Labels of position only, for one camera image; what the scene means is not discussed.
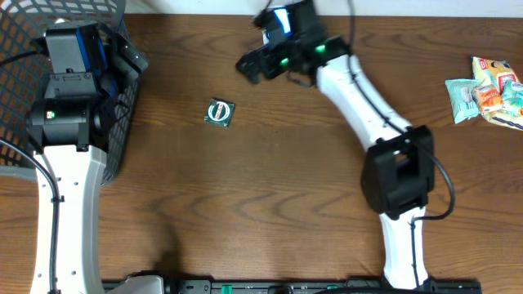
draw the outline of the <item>wooden table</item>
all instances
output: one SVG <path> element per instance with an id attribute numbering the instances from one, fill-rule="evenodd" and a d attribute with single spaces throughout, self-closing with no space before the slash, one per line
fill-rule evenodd
<path id="1" fill-rule="evenodd" d="M 159 269 L 216 279 L 380 275 L 382 230 L 360 191 L 364 152 L 316 89 L 250 85 L 235 72 L 261 34 L 247 16 L 126 16 L 149 58 L 116 182 L 101 192 L 106 279 Z M 346 35 L 347 18 L 324 18 Z M 523 74 L 520 20 L 358 18 L 355 51 L 377 89 L 427 124 L 457 189 L 447 220 L 424 225 L 436 278 L 478 278 L 485 293 L 523 292 L 523 135 L 482 118 L 454 125 L 445 80 L 470 78 L 470 56 Z M 229 130 L 203 123 L 212 97 L 233 101 Z M 0 292 L 27 293 L 37 187 L 0 179 Z M 428 213 L 445 210 L 436 179 Z"/>

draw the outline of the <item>gray basket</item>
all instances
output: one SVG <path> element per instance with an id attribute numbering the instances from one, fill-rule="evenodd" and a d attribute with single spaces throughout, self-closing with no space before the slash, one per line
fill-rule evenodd
<path id="1" fill-rule="evenodd" d="M 125 0 L 0 0 L 0 60 L 32 51 L 29 42 L 43 35 L 49 25 L 59 18 L 64 20 L 96 20 L 105 22 L 128 38 L 123 23 Z M 0 137 L 32 153 L 25 130 L 25 114 L 35 99 L 42 99 L 51 62 L 43 56 L 31 56 L 0 68 Z M 118 99 L 131 107 L 109 135 L 107 168 L 104 184 L 110 183 L 118 173 L 123 157 L 127 134 L 138 93 L 134 82 Z M 119 106 L 119 118 L 125 109 Z M 14 150 L 0 146 L 0 174 L 35 180 L 34 167 Z"/>

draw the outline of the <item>white circular logo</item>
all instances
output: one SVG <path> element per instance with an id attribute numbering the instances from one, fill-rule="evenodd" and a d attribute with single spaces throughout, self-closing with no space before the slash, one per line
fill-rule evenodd
<path id="1" fill-rule="evenodd" d="M 217 101 L 209 107 L 208 116 L 215 122 L 222 122 L 230 116 L 230 107 L 225 102 Z"/>

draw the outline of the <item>pile of snack packets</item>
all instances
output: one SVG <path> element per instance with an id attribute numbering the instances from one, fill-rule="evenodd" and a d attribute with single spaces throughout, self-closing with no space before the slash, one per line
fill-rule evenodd
<path id="1" fill-rule="evenodd" d="M 523 84 L 506 61 L 472 57 L 474 79 L 445 82 L 454 122 L 481 114 L 488 122 L 523 130 Z"/>

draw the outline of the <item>white wall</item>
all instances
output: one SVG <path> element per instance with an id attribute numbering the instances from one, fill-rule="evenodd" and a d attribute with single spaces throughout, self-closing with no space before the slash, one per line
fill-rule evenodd
<path id="1" fill-rule="evenodd" d="M 353 0 L 361 16 L 523 17 L 523 0 Z M 291 0 L 274 0 L 274 4 Z M 127 0 L 127 13 L 254 15 L 267 0 Z M 322 15 L 348 12 L 346 0 L 315 0 Z"/>

